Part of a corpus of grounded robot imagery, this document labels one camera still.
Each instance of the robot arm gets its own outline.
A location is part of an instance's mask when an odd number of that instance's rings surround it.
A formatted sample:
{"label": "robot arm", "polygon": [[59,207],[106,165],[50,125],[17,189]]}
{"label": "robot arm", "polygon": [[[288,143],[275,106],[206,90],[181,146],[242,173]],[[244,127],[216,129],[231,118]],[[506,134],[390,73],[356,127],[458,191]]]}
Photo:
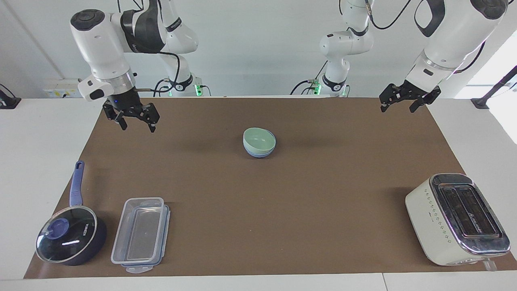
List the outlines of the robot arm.
{"label": "robot arm", "polygon": [[346,31],[334,32],[324,36],[320,50],[329,63],[320,77],[321,94],[340,96],[345,88],[350,64],[348,55],[362,54],[373,47],[373,36],[368,31],[368,11],[364,0],[347,0],[343,3],[343,20]]}
{"label": "robot arm", "polygon": [[110,120],[127,128],[124,117],[135,117],[155,131],[160,118],[152,103],[142,105],[135,88],[135,75],[124,52],[161,54],[177,95],[196,91],[195,76],[185,58],[171,55],[197,49],[197,35],[177,16],[172,0],[145,0],[140,11],[106,14],[89,9],[76,13],[70,27],[74,39],[92,69],[92,75],[78,88],[87,100],[107,97],[104,111]]}
{"label": "robot arm", "polygon": [[481,46],[508,8],[508,0],[426,1],[432,13],[431,21],[424,26],[415,16],[415,23],[422,34],[429,37],[429,42],[415,60],[404,83],[401,86],[389,84],[381,93],[382,112],[403,100],[414,100],[409,108],[411,112],[434,102],[441,93],[438,84],[450,78]]}

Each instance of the blue handle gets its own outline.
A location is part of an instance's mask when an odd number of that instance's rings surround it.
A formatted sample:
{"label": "blue handle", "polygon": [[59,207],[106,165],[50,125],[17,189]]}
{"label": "blue handle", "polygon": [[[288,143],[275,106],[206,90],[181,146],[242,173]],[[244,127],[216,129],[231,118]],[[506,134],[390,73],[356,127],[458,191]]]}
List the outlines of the blue handle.
{"label": "blue handle", "polygon": [[83,182],[84,162],[79,161],[75,164],[72,175],[72,186],[70,187],[70,206],[83,204],[81,195],[81,183]]}

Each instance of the brown table mat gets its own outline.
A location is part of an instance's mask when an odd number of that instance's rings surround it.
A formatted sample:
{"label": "brown table mat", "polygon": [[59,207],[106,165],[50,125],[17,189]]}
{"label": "brown table mat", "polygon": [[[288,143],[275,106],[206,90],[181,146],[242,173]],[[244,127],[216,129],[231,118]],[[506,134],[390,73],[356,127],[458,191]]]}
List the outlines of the brown table mat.
{"label": "brown table mat", "polygon": [[[409,192],[435,173],[463,172],[427,108],[382,114],[366,98],[153,102],[154,134],[134,119],[123,132],[102,113],[81,155],[84,204],[108,227],[101,252],[77,267],[34,256],[25,278],[136,276],[111,263],[111,250],[124,202],[153,196],[171,207],[171,223],[163,261],[142,276],[484,270],[434,265],[409,220]],[[254,126],[277,137],[265,159],[242,147]],[[517,269],[512,255],[495,261]]]}

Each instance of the table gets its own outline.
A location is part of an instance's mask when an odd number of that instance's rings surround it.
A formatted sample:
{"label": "table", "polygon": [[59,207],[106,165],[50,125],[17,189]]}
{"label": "table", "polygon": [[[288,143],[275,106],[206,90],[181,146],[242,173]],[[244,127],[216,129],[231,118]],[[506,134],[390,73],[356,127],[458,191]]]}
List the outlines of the table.
{"label": "table", "polygon": [[[239,277],[161,277],[21,280],[34,252],[34,233],[51,216],[101,110],[102,101],[26,99],[0,112],[0,289],[91,290],[175,288],[246,290],[511,290],[517,271],[477,273],[337,274]],[[429,107],[458,161],[517,241],[517,144],[488,111],[469,100],[439,99]]]}

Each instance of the toaster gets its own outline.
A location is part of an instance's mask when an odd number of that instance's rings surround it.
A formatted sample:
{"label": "toaster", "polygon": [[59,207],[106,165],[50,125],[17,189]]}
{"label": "toaster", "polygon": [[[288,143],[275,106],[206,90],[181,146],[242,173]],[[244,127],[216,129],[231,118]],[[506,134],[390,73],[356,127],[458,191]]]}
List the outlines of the toaster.
{"label": "toaster", "polygon": [[474,264],[510,252],[510,240],[469,177],[436,174],[406,196],[406,207],[429,260],[441,266]]}

